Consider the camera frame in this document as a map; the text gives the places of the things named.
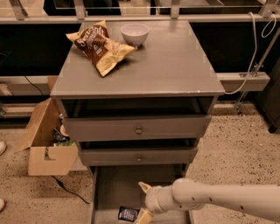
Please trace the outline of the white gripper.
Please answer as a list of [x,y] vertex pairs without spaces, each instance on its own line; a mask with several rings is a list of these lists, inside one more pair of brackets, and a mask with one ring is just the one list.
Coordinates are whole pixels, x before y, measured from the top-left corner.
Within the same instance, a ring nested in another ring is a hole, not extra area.
[[141,208],[133,224],[150,224],[154,213],[162,214],[174,209],[175,202],[170,185],[151,187],[144,182],[139,182],[138,184],[143,192],[146,193],[145,205],[148,209]]

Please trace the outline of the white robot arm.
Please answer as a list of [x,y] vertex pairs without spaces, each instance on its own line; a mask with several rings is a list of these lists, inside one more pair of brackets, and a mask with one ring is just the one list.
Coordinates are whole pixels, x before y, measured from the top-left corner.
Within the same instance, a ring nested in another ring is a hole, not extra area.
[[150,224],[155,214],[225,207],[269,221],[280,221],[280,185],[210,185],[179,178],[168,186],[138,183],[145,196],[134,224]]

